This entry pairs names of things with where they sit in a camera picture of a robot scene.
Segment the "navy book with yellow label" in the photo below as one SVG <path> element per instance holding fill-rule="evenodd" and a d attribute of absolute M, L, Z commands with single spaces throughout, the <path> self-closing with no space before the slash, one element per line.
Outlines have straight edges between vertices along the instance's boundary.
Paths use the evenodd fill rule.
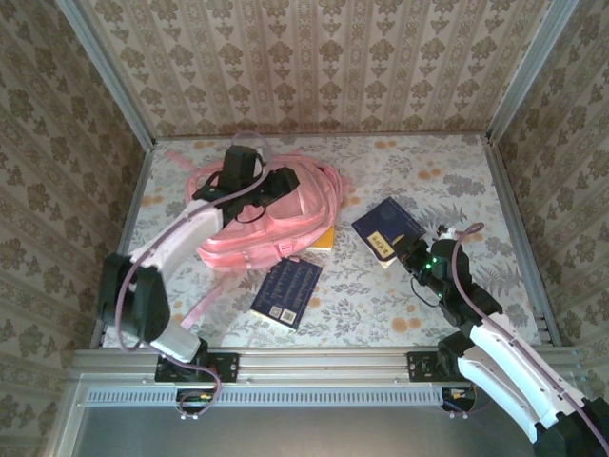
<path fill-rule="evenodd" d="M 394 241 L 402 235 L 420 239 L 426 230 L 395 199 L 387 197 L 351 224 L 377 262 L 387 269 L 395 260 Z"/>

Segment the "pink backpack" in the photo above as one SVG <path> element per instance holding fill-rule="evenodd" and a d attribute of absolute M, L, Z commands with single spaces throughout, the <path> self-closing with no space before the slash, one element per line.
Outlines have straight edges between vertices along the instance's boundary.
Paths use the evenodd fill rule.
<path fill-rule="evenodd" d="M 334 226 L 349 180 L 331 165 L 301 154 L 278 155 L 265 169 L 294 169 L 299 186 L 263 208 L 246 206 L 197 252 L 214 270 L 237 272 L 271 268 L 314 243 Z"/>

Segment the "navy book with barcode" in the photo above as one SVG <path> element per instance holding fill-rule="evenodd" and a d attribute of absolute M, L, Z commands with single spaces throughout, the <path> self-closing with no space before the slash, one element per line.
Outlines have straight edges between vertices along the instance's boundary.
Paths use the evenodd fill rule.
<path fill-rule="evenodd" d="M 272 323 L 297 330 L 322 271 L 306 260 L 283 259 L 266 275 L 250 310 Z"/>

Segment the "black wiring box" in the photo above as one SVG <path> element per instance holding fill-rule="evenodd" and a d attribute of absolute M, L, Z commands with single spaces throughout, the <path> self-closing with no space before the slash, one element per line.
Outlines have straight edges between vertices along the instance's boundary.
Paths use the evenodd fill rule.
<path fill-rule="evenodd" d="M 449 413 L 464 414 L 474 409 L 477 393 L 474 386 L 443 387 L 441 408 Z"/>

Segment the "steel sheet panel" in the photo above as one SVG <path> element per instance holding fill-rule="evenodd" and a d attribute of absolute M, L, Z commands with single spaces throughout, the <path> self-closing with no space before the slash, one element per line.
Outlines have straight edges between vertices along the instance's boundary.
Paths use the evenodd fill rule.
<path fill-rule="evenodd" d="M 469 413 L 441 406 L 87 407 L 80 383 L 50 457 L 534 457 L 487 397 Z"/>

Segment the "aluminium table side rail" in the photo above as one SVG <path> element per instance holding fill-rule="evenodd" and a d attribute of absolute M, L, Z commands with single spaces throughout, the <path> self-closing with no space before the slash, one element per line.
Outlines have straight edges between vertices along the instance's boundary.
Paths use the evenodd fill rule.
<path fill-rule="evenodd" d="M 484 153 L 495 184 L 503 217 L 519 263 L 529 303 L 535 311 L 540 338 L 545 344 L 561 347 L 563 342 L 553 315 L 534 253 L 521 219 L 517 200 L 496 145 L 484 138 Z"/>
<path fill-rule="evenodd" d="M 137 183 L 129 204 L 127 218 L 117 248 L 120 254 L 125 254 L 128 252 L 131 237 L 134 231 L 135 223 L 137 221 L 137 216 L 141 207 L 141 202 L 146 188 L 147 179 L 150 174 L 153 156 L 154 149 L 149 149 L 144 155 L 143 164 L 140 169 Z M 103 340 L 103 335 L 105 333 L 105 326 L 106 325 L 100 318 L 96 320 L 95 327 L 89 343 L 90 349 L 97 349 L 100 347 L 101 342 Z"/>

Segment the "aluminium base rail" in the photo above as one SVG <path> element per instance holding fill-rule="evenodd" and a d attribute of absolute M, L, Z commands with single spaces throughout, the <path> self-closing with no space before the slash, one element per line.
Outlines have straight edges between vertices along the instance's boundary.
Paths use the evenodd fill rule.
<path fill-rule="evenodd" d="M 240 354 L 226 387 L 407 387 L 407 354 L 426 347 L 227 348 Z M 151 387 L 157 355 L 148 349 L 78 350 L 69 381 L 94 386 Z"/>

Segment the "aluminium frame post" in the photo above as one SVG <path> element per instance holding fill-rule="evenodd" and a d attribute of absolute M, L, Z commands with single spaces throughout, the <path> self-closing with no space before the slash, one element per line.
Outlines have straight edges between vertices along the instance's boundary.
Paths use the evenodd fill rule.
<path fill-rule="evenodd" d="M 579 0 L 552 0 L 486 130 L 486 137 L 490 142 L 500 140 L 505 133 L 578 2 Z"/>
<path fill-rule="evenodd" d="M 107 86 L 111 97 L 124 115 L 144 152 L 153 150 L 155 145 L 154 136 L 136 107 L 133 97 L 129 94 L 118 67 L 112 62 L 109 51 L 95 31 L 85 9 L 80 5 L 80 0 L 56 0 L 56 3 L 66 16 L 69 25 Z"/>

